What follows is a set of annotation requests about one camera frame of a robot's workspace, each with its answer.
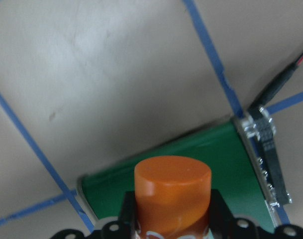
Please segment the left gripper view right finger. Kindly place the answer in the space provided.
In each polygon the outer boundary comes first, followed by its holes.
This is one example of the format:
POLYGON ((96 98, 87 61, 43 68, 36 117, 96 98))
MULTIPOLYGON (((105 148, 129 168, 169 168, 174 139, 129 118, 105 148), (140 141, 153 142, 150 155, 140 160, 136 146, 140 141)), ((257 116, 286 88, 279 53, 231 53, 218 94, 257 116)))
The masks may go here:
POLYGON ((211 190, 209 229, 214 239, 303 239, 303 228, 286 224, 268 232, 251 220, 235 217, 221 193, 211 190))

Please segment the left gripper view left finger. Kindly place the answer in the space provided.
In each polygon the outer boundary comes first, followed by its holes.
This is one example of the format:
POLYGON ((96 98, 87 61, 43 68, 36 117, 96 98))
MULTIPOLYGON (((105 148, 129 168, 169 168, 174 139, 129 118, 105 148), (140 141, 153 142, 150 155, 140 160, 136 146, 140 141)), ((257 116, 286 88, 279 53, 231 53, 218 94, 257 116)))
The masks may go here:
POLYGON ((133 191, 124 194, 116 220, 103 224, 88 236, 76 229, 64 229, 55 233, 53 239, 134 239, 136 238, 136 200, 133 191))

